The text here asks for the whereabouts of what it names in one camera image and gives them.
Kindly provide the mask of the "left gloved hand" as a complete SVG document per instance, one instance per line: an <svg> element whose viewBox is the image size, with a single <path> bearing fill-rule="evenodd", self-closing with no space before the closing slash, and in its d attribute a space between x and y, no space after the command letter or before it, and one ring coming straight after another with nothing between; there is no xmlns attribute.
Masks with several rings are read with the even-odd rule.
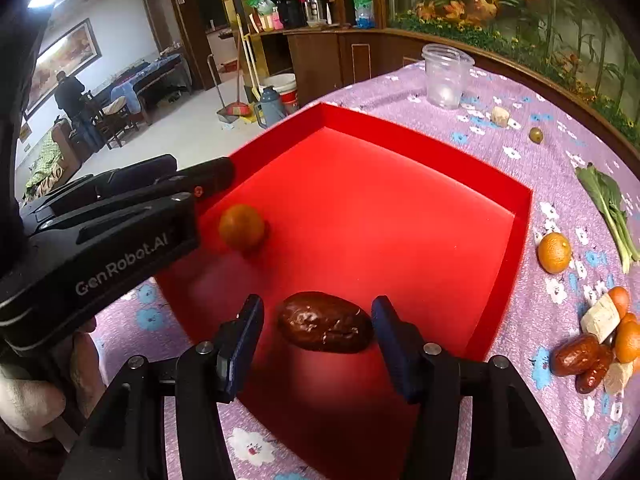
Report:
<svg viewBox="0 0 640 480"><path fill-rule="evenodd" d="M99 353L90 334L96 330L92 318L70 338L68 369L77 405L85 417L105 391ZM66 396L57 386L33 378L24 367L11 362L13 351L1 356L1 419L17 437L26 442L42 442L54 437L51 424L66 408Z"/></svg>

